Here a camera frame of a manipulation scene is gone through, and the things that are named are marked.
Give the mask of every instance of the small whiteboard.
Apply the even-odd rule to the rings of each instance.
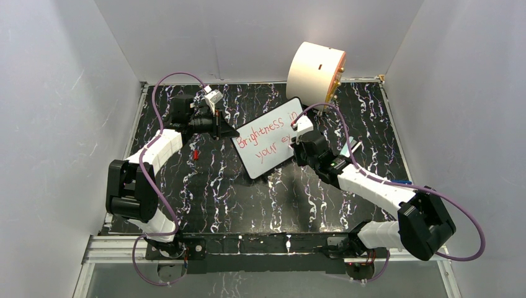
[[[289,144],[296,134],[290,124],[302,111],[295,97],[237,129],[239,137],[232,142],[250,178],[256,179],[294,155]]]

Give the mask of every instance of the white wall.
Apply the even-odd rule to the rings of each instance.
[[[92,0],[0,1],[0,296],[71,297],[140,84]]]
[[[526,2],[427,0],[386,76],[413,179],[481,222],[454,263],[463,297],[526,297]],[[478,236],[459,212],[452,254]]]
[[[303,41],[347,52],[345,77],[384,74],[423,0],[96,0],[140,81],[285,81]],[[168,82],[190,81],[172,77]]]

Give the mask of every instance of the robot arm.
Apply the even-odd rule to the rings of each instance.
[[[335,155],[321,132],[302,129],[308,119],[298,120],[298,135],[292,147],[299,166],[310,166],[325,183],[353,192],[385,209],[397,221],[362,222],[349,237],[337,245],[328,239],[329,256],[361,255],[364,251],[385,247],[406,249],[416,258],[427,261],[455,233],[456,227],[440,197],[414,192],[368,179],[346,156]]]
[[[222,98],[221,92],[209,90],[205,95],[206,105],[196,106],[194,98],[188,95],[176,96],[170,105],[170,111],[164,119],[165,129],[157,131],[157,141],[147,148],[145,145],[126,160],[113,160],[109,166],[106,194],[106,211],[119,215],[141,228],[145,234],[169,233],[175,229],[175,223],[157,208],[158,196],[146,180],[149,175],[153,181],[157,172],[170,157],[177,153],[195,133],[209,133],[216,140],[238,137],[224,119],[215,104]],[[205,112],[197,114],[200,109]],[[147,173],[139,167],[139,156],[145,151],[143,163]],[[174,235],[148,237],[155,246],[172,243]],[[169,246],[165,247],[171,255]]]
[[[157,208],[157,194],[145,175],[155,181],[156,173],[195,133],[209,133],[216,140],[239,136],[226,123],[221,111],[215,109],[215,103],[221,98],[219,91],[208,91],[206,106],[196,107],[192,96],[177,96],[171,102],[171,110],[165,118],[166,128],[157,142],[150,148],[145,146],[126,160],[111,162],[106,198],[108,213],[122,216],[145,234],[174,230],[175,223]],[[207,110],[198,115],[200,108]],[[420,260],[429,260],[455,233],[455,225],[439,197],[368,179],[350,158],[332,152],[324,135],[313,130],[307,116],[298,119],[295,129],[297,135],[291,146],[299,166],[310,166],[325,183],[358,194],[398,220],[362,222],[349,232],[348,237],[338,239],[336,244],[329,237],[326,247],[331,258],[359,256],[367,250],[385,247],[404,248]],[[142,173],[139,156],[146,149],[143,162],[147,173]],[[181,251],[178,241],[174,241],[175,237],[155,236],[148,237],[147,241],[173,255]]]

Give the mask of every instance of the purple cable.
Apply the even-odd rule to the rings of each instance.
[[[440,253],[440,252],[436,252],[436,255],[441,256],[443,258],[446,258],[448,260],[466,262],[466,261],[473,261],[475,259],[478,259],[484,253],[484,250],[486,249],[486,237],[484,236],[484,232],[482,231],[482,227],[480,226],[480,224],[477,222],[475,217],[469,211],[464,209],[464,207],[462,207],[461,205],[457,204],[455,201],[453,201],[453,199],[447,197],[444,194],[441,194],[440,192],[434,191],[432,189],[427,189],[427,188],[424,188],[422,186],[403,184],[403,183],[394,183],[394,182],[391,182],[391,181],[385,181],[384,182],[384,180],[382,180],[382,179],[378,179],[378,178],[373,177],[373,176],[367,176],[365,171],[362,170],[360,168],[360,166],[358,165],[358,163],[356,162],[356,159],[354,158],[354,155],[352,154],[352,152],[350,150],[351,149],[351,145],[350,145],[350,141],[349,141],[349,129],[347,128],[347,125],[345,124],[344,116],[342,115],[342,113],[340,112],[338,107],[336,107],[334,104],[328,104],[328,103],[325,103],[325,102],[324,103],[319,103],[319,104],[313,104],[312,106],[309,106],[305,110],[303,110],[303,112],[301,112],[301,114],[296,119],[294,119],[294,121],[292,123],[295,123],[301,116],[305,115],[308,111],[310,111],[312,108],[317,107],[317,106],[328,106],[328,107],[333,108],[336,111],[336,114],[340,118],[340,120],[342,122],[342,125],[343,125],[343,128],[344,128],[345,139],[347,141],[347,147],[349,147],[350,159],[352,160],[352,164],[355,166],[355,168],[357,168],[360,171],[360,173],[362,173],[367,178],[369,178],[369,179],[371,179],[372,181],[375,181],[375,182],[379,182],[379,183],[383,182],[383,184],[386,184],[386,185],[416,189],[418,191],[429,192],[430,194],[434,194],[435,196],[439,196],[442,199],[448,201],[451,205],[455,206],[458,210],[460,210],[462,213],[464,213],[470,219],[471,222],[473,222],[473,225],[477,229],[478,235],[480,237],[480,248],[474,255],[467,256],[467,257],[459,257],[459,256],[449,256],[449,255],[446,255],[446,254],[443,254],[443,253]]]
[[[380,272],[376,276],[368,279],[367,282],[376,281],[378,278],[380,278],[380,276],[385,272],[385,269],[387,269],[387,264],[389,263],[389,259],[390,258],[391,258],[391,252],[389,252],[389,250],[387,250],[387,256],[385,257],[385,263],[383,263],[383,267],[381,268]],[[324,275],[325,276],[329,276],[330,278],[336,278],[336,279],[341,279],[341,280],[348,281],[348,279],[340,277],[340,276],[337,276],[337,275],[332,275],[332,274],[324,274]],[[362,283],[362,281],[359,280],[359,279],[354,279],[353,282]]]
[[[179,229],[179,223],[178,223],[178,219],[177,219],[177,215],[176,213],[174,212],[174,209],[172,209],[172,207],[170,206],[170,203],[168,203],[168,200],[166,200],[166,198],[164,197],[163,193],[161,192],[161,190],[157,187],[157,185],[155,184],[155,182],[153,181],[153,179],[151,179],[151,177],[149,175],[146,175],[147,173],[147,170],[145,168],[145,164],[143,163],[143,157],[146,153],[146,151],[148,150],[148,148],[150,148],[155,142],[157,142],[157,140],[159,140],[159,138],[161,138],[161,135],[163,134],[163,130],[164,130],[164,125],[163,125],[163,118],[161,117],[161,114],[159,113],[159,110],[157,109],[157,105],[155,103],[155,94],[157,93],[157,88],[159,87],[159,85],[168,77],[170,76],[173,76],[173,75],[188,75],[188,76],[191,76],[193,78],[195,78],[197,81],[199,81],[199,83],[201,84],[202,88],[204,88],[206,85],[205,83],[203,83],[203,81],[201,81],[201,79],[199,79],[198,77],[194,76],[193,74],[191,73],[185,73],[185,72],[178,72],[178,73],[171,73],[167,76],[165,76],[164,78],[160,79],[157,84],[155,85],[155,87],[153,88],[153,92],[151,93],[151,104],[153,106],[153,110],[155,111],[155,115],[157,116],[157,120],[159,120],[159,126],[160,126],[160,129],[159,129],[159,134],[157,136],[155,136],[151,141],[149,141],[149,143],[145,146],[145,149],[141,152],[141,154],[139,155],[139,166],[141,167],[141,170],[143,171],[143,173],[145,174],[145,177],[146,177],[146,180],[148,180],[148,183],[151,185],[151,187],[153,188],[153,190],[155,191],[155,193],[157,194],[157,196],[159,197],[159,199],[161,200],[161,202],[163,202],[163,205],[166,207],[166,209],[168,210],[168,212],[170,213],[170,215],[172,216],[172,220],[174,221],[175,225],[176,225],[176,228],[173,230],[173,232],[169,232],[169,233],[151,233],[151,234],[148,234],[148,235],[141,235],[139,237],[137,237],[137,239],[135,239],[135,242],[133,243],[133,248],[131,249],[131,261],[133,263],[133,267],[135,268],[135,271],[137,272],[137,274],[140,276],[140,278],[142,278],[144,281],[146,281],[147,283],[149,284],[152,284],[154,286],[169,286],[170,284],[174,284],[176,282],[178,282],[179,280],[181,280],[181,278],[184,277],[181,276],[173,281],[169,281],[169,282],[155,282],[155,281],[152,281],[150,279],[148,279],[140,270],[139,270],[139,267],[137,266],[137,263],[135,261],[135,250],[137,248],[137,243],[139,243],[139,240],[143,239],[143,238],[146,238],[147,236],[171,236],[171,235],[175,235]]]

